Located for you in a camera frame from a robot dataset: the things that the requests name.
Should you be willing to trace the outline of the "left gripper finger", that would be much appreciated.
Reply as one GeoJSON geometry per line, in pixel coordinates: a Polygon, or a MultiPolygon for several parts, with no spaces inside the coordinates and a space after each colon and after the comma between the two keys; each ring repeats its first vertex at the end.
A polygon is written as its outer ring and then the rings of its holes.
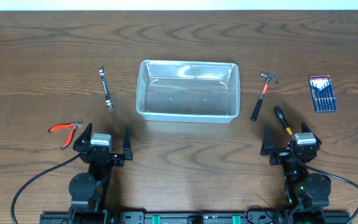
{"type": "Polygon", "coordinates": [[[127,160],[127,161],[133,160],[133,152],[132,152],[132,146],[131,146],[131,140],[130,140],[129,127],[126,128],[124,140],[122,143],[122,150],[123,150],[123,155],[124,155],[125,160],[127,160]]]}
{"type": "Polygon", "coordinates": [[[79,135],[79,137],[73,143],[73,150],[76,152],[88,152],[91,145],[91,133],[93,124],[89,123],[85,130],[79,135]]]}

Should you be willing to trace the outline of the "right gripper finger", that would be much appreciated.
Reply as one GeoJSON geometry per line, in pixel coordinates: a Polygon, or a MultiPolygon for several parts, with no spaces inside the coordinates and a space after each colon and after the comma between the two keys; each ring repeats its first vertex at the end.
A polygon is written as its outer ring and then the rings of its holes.
{"type": "Polygon", "coordinates": [[[260,155],[261,156],[270,155],[273,152],[274,149],[275,149],[274,141],[273,141],[272,135],[270,133],[269,126],[265,125],[265,127],[264,127],[264,138],[263,138],[263,141],[262,141],[262,147],[261,147],[261,150],[260,150],[260,155]]]}
{"type": "MultiPolygon", "coordinates": [[[[301,131],[302,133],[308,133],[308,132],[312,132],[312,130],[307,126],[307,124],[305,122],[301,123],[301,131]]],[[[316,138],[316,143],[317,145],[322,145],[322,141],[314,134],[315,138],[316,138]]]]}

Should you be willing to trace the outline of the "red handled pliers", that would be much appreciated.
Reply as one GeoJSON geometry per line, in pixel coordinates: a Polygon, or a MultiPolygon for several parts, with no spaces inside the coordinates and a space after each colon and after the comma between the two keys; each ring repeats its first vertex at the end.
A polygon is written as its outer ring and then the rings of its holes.
{"type": "Polygon", "coordinates": [[[66,141],[60,146],[61,150],[66,149],[72,142],[73,137],[75,135],[76,130],[83,124],[82,119],[78,119],[71,123],[65,123],[65,124],[56,124],[48,129],[49,133],[53,133],[55,131],[61,130],[61,129],[69,129],[70,132],[68,134],[68,137],[66,141]]]}

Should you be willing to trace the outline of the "black handled screwdriver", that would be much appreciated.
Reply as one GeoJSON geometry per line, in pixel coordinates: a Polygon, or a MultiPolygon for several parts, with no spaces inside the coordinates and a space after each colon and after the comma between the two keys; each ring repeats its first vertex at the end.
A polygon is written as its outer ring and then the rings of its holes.
{"type": "Polygon", "coordinates": [[[294,138],[293,136],[293,132],[291,130],[291,127],[289,125],[289,122],[287,121],[286,117],[285,117],[285,114],[283,112],[283,110],[281,109],[281,107],[279,106],[276,106],[274,108],[274,112],[277,116],[277,118],[279,119],[279,121],[281,122],[283,128],[286,130],[286,132],[292,137],[294,138]]]}

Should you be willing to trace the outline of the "precision screwdriver set case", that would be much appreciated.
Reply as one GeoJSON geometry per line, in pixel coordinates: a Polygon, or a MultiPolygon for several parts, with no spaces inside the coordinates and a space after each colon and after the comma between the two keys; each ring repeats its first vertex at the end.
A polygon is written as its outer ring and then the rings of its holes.
{"type": "Polygon", "coordinates": [[[313,75],[309,77],[309,86],[316,113],[334,113],[337,101],[329,75],[313,75]]]}

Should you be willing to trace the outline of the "silver ring wrench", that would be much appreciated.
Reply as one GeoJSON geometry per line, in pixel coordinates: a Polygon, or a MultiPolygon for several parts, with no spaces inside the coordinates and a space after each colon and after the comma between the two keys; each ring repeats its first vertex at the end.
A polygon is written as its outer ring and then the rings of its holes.
{"type": "Polygon", "coordinates": [[[113,103],[112,103],[111,97],[109,95],[109,90],[108,90],[108,86],[107,86],[107,83],[106,83],[106,76],[105,76],[104,68],[102,66],[99,66],[98,71],[99,71],[99,75],[101,77],[101,81],[102,81],[102,84],[103,84],[106,107],[107,107],[108,110],[112,110],[113,109],[113,103]]]}

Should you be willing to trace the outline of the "small claw hammer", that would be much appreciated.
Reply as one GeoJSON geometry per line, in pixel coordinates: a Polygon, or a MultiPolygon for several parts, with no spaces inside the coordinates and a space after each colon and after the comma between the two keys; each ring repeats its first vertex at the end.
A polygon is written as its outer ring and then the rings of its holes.
{"type": "Polygon", "coordinates": [[[260,76],[265,78],[265,84],[264,84],[264,87],[263,87],[262,92],[261,92],[261,94],[260,94],[260,97],[259,97],[259,99],[258,99],[258,101],[257,101],[257,103],[256,103],[256,105],[255,105],[255,108],[254,108],[254,110],[253,110],[253,113],[252,113],[252,115],[251,115],[251,118],[250,118],[251,121],[256,121],[257,118],[258,118],[260,109],[261,109],[261,107],[262,107],[264,95],[265,95],[265,93],[266,93],[266,91],[267,91],[267,88],[269,87],[269,83],[270,83],[271,81],[273,81],[273,82],[275,82],[276,84],[278,84],[277,78],[276,78],[274,75],[270,74],[270,73],[261,72],[261,73],[260,73],[260,76]]]}

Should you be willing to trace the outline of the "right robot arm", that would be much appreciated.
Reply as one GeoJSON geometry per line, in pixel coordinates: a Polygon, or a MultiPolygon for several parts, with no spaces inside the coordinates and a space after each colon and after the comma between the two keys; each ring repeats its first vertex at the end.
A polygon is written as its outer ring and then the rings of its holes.
{"type": "Polygon", "coordinates": [[[321,141],[305,123],[301,133],[288,142],[286,147],[275,147],[268,126],[264,127],[264,138],[260,154],[269,156],[271,166],[282,166],[285,179],[285,198],[289,203],[285,213],[321,210],[329,205],[331,179],[318,172],[309,173],[306,164],[317,156],[321,141]]]}

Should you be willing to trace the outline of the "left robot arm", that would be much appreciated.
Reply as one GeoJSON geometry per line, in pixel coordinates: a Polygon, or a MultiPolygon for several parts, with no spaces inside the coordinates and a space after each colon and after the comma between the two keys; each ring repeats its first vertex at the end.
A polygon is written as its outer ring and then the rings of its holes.
{"type": "Polygon", "coordinates": [[[133,160],[129,128],[126,128],[122,153],[113,153],[112,136],[92,133],[90,123],[73,144],[79,158],[89,165],[88,171],[72,178],[69,184],[71,207],[76,211],[98,211],[102,208],[109,186],[111,170],[133,160]]]}

